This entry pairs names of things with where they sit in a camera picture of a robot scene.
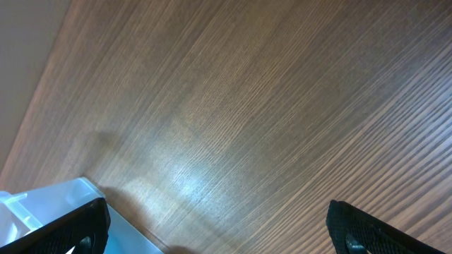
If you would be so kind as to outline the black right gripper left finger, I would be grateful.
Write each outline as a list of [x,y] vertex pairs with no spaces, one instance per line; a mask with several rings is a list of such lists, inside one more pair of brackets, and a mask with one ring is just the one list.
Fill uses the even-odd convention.
[[106,200],[96,198],[1,247],[1,254],[103,254],[110,224]]

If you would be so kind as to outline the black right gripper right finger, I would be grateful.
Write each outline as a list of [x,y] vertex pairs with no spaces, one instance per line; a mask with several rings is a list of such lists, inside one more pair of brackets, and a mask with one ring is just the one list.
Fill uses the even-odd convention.
[[330,201],[326,226],[337,253],[439,253],[344,201]]

